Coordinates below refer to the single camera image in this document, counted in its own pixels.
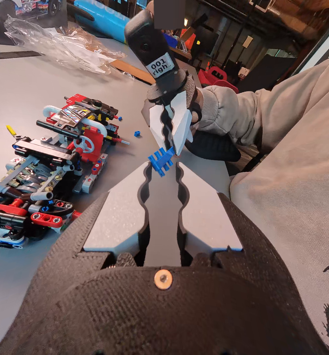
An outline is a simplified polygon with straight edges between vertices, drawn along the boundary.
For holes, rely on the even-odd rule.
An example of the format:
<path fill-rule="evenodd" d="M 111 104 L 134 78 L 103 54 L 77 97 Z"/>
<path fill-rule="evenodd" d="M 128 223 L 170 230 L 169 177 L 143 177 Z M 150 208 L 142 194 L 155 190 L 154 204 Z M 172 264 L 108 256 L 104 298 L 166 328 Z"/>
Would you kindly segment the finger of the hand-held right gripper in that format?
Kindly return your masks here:
<path fill-rule="evenodd" d="M 154 105 L 149 109 L 150 130 L 159 146 L 165 151 L 171 148 L 170 129 L 168 126 L 168 113 L 163 105 Z"/>
<path fill-rule="evenodd" d="M 171 100 L 169 105 L 165 106 L 171 119 L 171 141 L 176 155 L 180 155 L 186 140 L 193 141 L 190 130 L 192 114 L 187 108 L 186 97 L 186 91 L 182 91 Z"/>

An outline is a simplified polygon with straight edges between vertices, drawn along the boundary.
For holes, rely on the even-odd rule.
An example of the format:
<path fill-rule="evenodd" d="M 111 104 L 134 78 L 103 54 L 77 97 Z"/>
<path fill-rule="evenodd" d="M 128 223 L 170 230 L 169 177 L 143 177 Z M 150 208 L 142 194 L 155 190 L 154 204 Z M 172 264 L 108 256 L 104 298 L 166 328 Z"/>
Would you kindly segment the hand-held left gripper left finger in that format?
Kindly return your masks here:
<path fill-rule="evenodd" d="M 144 265 L 150 241 L 149 197 L 151 163 L 144 162 L 109 190 L 88 233 L 83 250 L 110 252 L 115 258 L 130 253 L 138 266 Z"/>

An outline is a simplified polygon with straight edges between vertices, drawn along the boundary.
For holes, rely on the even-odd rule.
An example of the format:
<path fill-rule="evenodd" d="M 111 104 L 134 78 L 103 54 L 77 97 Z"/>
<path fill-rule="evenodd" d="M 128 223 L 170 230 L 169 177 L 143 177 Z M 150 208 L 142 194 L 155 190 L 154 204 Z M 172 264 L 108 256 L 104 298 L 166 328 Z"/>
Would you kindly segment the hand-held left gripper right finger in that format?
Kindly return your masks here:
<path fill-rule="evenodd" d="M 177 243 L 181 265 L 190 265 L 199 253 L 242 252 L 241 241 L 225 210 L 225 195 L 181 162 L 176 163 L 178 199 Z"/>

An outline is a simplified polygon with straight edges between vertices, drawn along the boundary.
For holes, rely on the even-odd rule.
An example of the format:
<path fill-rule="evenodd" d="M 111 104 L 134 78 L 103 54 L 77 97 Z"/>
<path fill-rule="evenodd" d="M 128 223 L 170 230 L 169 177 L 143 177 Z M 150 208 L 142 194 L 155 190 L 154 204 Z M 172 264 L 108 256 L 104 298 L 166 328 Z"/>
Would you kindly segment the long blue lego beam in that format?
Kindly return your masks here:
<path fill-rule="evenodd" d="M 148 157 L 153 169 L 161 176 L 165 176 L 165 172 L 169 171 L 170 167 L 173 165 L 171 158 L 175 155 L 175 150 L 173 147 L 167 151 L 164 148 L 160 148 L 155 151 L 153 155 Z"/>

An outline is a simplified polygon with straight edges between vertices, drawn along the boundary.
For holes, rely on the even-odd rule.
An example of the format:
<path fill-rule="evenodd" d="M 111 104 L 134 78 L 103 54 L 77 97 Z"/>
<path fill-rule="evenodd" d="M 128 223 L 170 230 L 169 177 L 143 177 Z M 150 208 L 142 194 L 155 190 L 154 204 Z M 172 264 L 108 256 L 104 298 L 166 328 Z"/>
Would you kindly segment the person's right forearm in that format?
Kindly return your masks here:
<path fill-rule="evenodd" d="M 202 118 L 197 129 L 233 142 L 272 150 L 303 118 L 318 116 L 317 104 L 329 101 L 329 59 L 284 80 L 271 91 L 236 94 L 228 87 L 199 89 Z"/>

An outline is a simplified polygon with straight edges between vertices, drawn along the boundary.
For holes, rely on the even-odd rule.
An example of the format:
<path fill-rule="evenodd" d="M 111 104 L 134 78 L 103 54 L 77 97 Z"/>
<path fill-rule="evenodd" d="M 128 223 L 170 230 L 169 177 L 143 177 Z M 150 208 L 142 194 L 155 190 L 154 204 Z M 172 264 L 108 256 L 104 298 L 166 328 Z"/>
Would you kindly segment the partly built lego car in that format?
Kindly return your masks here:
<path fill-rule="evenodd" d="M 23 249 L 48 230 L 61 234 L 81 215 L 67 198 L 90 193 L 109 145 L 130 144 L 112 123 L 118 109 L 80 94 L 64 99 L 63 108 L 48 105 L 46 121 L 36 121 L 55 137 L 15 138 L 16 157 L 0 179 L 0 247 Z"/>

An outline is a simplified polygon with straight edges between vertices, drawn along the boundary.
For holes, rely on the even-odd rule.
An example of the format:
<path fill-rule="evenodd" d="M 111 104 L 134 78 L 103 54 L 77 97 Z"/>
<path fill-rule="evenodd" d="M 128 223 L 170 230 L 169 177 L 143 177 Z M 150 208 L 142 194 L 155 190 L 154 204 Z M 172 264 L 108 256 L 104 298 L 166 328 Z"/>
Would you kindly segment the lego set box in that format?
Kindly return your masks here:
<path fill-rule="evenodd" d="M 8 17 L 36 23 L 43 28 L 67 24 L 66 1 L 63 0 L 0 0 L 0 33 L 6 29 Z"/>

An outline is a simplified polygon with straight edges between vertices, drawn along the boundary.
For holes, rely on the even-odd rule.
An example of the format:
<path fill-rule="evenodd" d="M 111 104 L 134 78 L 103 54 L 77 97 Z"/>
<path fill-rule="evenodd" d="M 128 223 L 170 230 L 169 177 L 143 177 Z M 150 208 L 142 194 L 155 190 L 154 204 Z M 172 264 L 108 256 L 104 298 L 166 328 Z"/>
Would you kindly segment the person's right hand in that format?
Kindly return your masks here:
<path fill-rule="evenodd" d="M 195 102 L 194 103 L 194 110 L 192 111 L 192 124 L 190 126 L 190 131 L 192 134 L 195 133 L 196 127 L 197 127 L 197 122 L 202 117 L 202 107 L 203 107 L 203 103 L 204 103 L 204 98 L 203 98 L 202 92 L 198 88 L 197 88 L 197 97 L 194 102 Z"/>

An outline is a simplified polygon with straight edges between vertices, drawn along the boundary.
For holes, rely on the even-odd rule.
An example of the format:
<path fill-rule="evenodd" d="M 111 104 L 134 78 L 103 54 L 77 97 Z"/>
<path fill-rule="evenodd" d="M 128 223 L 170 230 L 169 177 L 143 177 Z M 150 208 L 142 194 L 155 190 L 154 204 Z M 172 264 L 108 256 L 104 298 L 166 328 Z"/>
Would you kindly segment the small blue bin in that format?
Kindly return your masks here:
<path fill-rule="evenodd" d="M 164 36 L 164 38 L 165 38 L 165 40 L 166 40 L 166 42 L 167 42 L 169 47 L 172 47 L 172 48 L 176 48 L 177 47 L 178 40 L 175 37 L 173 37 L 171 35 L 168 35 L 166 33 L 162 33 L 162 34 L 163 34 L 163 36 Z"/>

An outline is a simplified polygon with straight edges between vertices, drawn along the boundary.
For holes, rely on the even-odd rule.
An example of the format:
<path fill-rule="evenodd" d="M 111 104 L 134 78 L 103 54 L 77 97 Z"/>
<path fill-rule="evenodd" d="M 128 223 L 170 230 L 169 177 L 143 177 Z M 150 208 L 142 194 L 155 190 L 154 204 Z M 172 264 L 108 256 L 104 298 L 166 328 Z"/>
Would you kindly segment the light blue padded package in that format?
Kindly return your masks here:
<path fill-rule="evenodd" d="M 79 23 L 108 38 L 112 38 L 121 43 L 126 42 L 124 30 L 130 20 L 128 17 L 96 0 L 75 0 L 73 3 L 95 18 L 95 21 L 92 22 L 79 15 L 75 15 L 75 19 Z"/>

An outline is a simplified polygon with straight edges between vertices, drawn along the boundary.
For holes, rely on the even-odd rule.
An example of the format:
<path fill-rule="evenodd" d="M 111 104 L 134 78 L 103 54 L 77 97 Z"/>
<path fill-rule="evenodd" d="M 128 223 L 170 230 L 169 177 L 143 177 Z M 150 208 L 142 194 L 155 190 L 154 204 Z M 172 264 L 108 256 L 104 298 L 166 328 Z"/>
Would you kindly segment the black office chair seat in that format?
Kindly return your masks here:
<path fill-rule="evenodd" d="M 186 140 L 185 147 L 195 156 L 208 160 L 237 162 L 241 158 L 240 151 L 228 134 L 220 136 L 205 131 L 196 131 L 193 141 Z"/>

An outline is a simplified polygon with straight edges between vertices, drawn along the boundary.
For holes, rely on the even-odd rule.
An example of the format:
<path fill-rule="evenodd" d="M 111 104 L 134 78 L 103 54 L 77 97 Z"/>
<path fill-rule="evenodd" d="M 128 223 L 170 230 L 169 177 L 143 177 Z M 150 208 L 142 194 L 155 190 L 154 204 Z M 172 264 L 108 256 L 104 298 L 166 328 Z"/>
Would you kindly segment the orange triangular object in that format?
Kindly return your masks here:
<path fill-rule="evenodd" d="M 182 29 L 180 34 L 180 40 L 185 42 L 185 45 L 188 50 L 192 49 L 195 38 L 195 29 L 193 27 Z"/>

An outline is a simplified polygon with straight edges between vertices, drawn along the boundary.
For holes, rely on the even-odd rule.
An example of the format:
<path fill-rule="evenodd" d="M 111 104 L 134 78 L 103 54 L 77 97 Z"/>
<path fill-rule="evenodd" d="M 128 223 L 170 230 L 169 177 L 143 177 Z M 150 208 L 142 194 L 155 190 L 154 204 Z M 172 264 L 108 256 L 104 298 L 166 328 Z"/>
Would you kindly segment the red plastic crate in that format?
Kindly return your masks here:
<path fill-rule="evenodd" d="M 200 69 L 198 72 L 198 78 L 203 88 L 207 86 L 228 87 L 236 94 L 239 93 L 238 88 L 227 81 L 227 74 L 224 70 L 217 66 L 213 66 L 207 71 Z"/>

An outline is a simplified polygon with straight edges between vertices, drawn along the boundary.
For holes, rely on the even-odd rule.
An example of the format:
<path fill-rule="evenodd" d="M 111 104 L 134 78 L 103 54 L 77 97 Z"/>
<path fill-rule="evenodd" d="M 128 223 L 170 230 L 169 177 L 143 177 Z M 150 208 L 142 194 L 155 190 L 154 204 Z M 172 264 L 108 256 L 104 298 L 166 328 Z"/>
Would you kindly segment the clear plastic bags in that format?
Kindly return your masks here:
<path fill-rule="evenodd" d="M 94 35 L 74 23 L 60 28 L 42 28 L 8 16 L 4 26 L 5 34 L 17 46 L 45 55 L 67 68 L 108 75 L 112 63 L 127 56 L 105 47 Z"/>

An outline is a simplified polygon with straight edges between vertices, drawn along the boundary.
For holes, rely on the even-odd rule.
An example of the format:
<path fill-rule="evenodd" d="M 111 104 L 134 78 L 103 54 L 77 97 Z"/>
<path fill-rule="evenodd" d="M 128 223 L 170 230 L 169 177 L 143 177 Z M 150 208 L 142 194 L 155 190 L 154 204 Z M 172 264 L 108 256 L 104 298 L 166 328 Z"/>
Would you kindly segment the black framed marker sign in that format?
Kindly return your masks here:
<path fill-rule="evenodd" d="M 291 74 L 294 76 L 329 59 L 329 29 Z"/>

